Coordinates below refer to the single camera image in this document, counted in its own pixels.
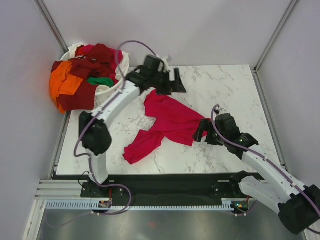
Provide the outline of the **magenta t shirt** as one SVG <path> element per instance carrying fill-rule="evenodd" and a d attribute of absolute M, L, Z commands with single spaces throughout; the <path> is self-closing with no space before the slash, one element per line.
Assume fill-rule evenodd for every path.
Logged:
<path fill-rule="evenodd" d="M 191 147 L 201 120 L 205 117 L 155 90 L 144 101 L 145 115 L 155 118 L 149 130 L 139 130 L 134 141 L 124 148 L 124 159 L 131 165 L 141 161 L 161 146 L 164 138 Z"/>

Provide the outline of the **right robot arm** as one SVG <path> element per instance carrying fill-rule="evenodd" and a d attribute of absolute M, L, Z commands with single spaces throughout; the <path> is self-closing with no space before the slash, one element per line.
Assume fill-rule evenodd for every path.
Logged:
<path fill-rule="evenodd" d="M 202 119 L 193 138 L 200 142 L 203 136 L 209 145 L 226 147 L 265 180 L 262 183 L 241 171 L 231 178 L 229 184 L 233 196 L 244 194 L 256 199 L 275 212 L 284 227 L 295 235 L 319 221 L 320 189 L 315 185 L 305 185 L 274 164 L 252 135 L 240 131 L 229 113 L 215 119 Z"/>

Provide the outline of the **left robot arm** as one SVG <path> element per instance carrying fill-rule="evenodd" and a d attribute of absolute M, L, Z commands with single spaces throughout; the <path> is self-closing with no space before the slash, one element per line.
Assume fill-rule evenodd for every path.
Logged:
<path fill-rule="evenodd" d="M 89 157 L 89 177 L 94 182 L 92 191 L 99 197 L 106 196 L 110 185 L 106 182 L 106 152 L 112 144 L 109 127 L 115 118 L 137 99 L 143 92 L 154 88 L 159 95 L 186 93 L 179 68 L 174 68 L 174 79 L 166 62 L 154 55 L 147 55 L 144 63 L 129 72 L 123 83 L 101 106 L 91 112 L 79 115 L 77 146 L 85 148 L 84 155 Z"/>

